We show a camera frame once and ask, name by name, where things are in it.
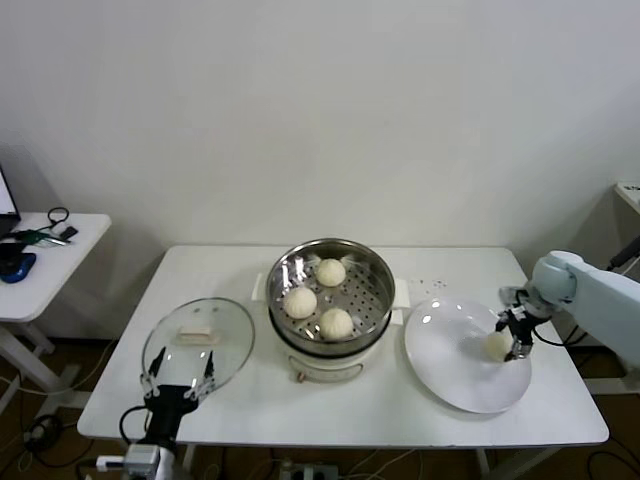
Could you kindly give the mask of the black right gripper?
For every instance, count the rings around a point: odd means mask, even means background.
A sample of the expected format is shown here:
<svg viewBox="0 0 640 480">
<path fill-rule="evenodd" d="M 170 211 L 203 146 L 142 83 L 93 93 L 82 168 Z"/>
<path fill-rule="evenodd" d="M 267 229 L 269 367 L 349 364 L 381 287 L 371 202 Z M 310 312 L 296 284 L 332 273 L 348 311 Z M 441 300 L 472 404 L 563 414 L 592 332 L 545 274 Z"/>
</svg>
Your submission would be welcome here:
<svg viewBox="0 0 640 480">
<path fill-rule="evenodd" d="M 522 360 L 529 357 L 533 345 L 533 330 L 537 325 L 537 318 L 529 314 L 523 306 L 511 307 L 498 313 L 495 332 L 505 329 L 515 340 L 504 356 L 504 362 Z"/>
</svg>

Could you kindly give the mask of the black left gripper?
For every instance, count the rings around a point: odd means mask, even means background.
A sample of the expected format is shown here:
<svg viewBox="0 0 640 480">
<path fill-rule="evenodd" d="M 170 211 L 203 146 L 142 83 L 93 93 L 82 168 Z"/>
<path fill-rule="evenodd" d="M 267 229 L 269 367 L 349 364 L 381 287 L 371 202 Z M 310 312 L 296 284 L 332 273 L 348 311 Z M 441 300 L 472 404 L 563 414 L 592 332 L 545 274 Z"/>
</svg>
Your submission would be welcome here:
<svg viewBox="0 0 640 480">
<path fill-rule="evenodd" d="M 197 409 L 197 399 L 205 399 L 216 388 L 212 350 L 208 353 L 202 375 L 192 381 L 191 388 L 160 385 L 158 374 L 165 358 L 165 351 L 166 348 L 163 347 L 150 366 L 143 368 L 140 375 L 143 396 L 148 398 L 145 400 L 145 407 L 152 414 L 143 438 L 143 443 L 147 445 L 176 446 L 182 418 Z"/>
</svg>

